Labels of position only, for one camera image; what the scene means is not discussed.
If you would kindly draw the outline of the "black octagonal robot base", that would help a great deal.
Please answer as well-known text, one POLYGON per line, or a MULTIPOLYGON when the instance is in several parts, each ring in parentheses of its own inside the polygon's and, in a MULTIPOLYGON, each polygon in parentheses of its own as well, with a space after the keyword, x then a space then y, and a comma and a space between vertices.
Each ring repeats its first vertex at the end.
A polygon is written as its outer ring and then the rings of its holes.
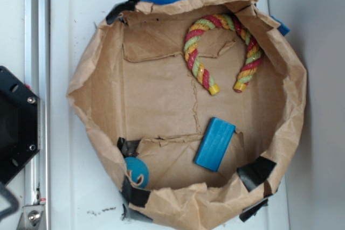
POLYGON ((1 183, 7 185, 38 152, 39 98, 1 66, 1 183))

